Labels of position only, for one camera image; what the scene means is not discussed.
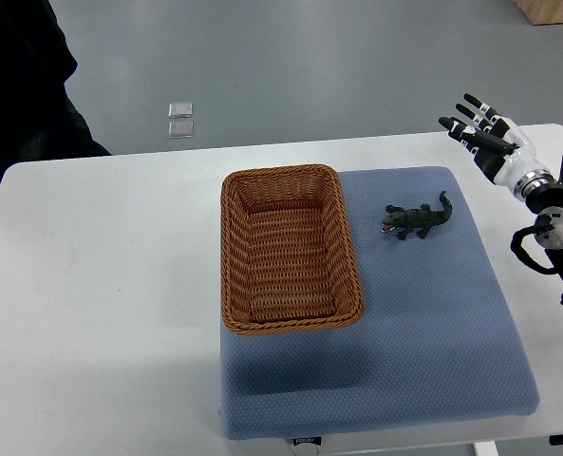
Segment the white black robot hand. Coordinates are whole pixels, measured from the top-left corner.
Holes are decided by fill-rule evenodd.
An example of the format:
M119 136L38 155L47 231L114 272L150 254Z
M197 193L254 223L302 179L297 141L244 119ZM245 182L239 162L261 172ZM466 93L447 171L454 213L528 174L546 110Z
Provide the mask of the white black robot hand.
M554 180L548 168L536 159L535 147L513 120L471 94L457 104L457 117L440 117L448 136L460 143L488 181L506 187L524 201L542 184Z

